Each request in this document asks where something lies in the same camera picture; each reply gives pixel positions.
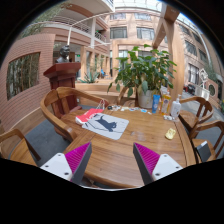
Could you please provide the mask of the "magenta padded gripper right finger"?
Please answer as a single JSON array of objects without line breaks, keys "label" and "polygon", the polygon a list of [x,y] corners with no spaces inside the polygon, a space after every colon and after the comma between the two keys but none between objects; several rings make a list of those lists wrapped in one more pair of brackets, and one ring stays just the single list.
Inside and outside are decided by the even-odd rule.
[{"label": "magenta padded gripper right finger", "polygon": [[161,154],[138,144],[133,144],[133,154],[145,185],[182,169],[168,154]]}]

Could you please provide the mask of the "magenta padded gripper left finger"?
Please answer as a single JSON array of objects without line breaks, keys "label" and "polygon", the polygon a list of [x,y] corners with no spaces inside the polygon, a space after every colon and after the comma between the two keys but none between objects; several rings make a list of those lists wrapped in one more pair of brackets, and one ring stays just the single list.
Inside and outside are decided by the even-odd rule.
[{"label": "magenta padded gripper left finger", "polygon": [[57,153],[41,169],[79,185],[92,153],[90,142],[63,154]]}]

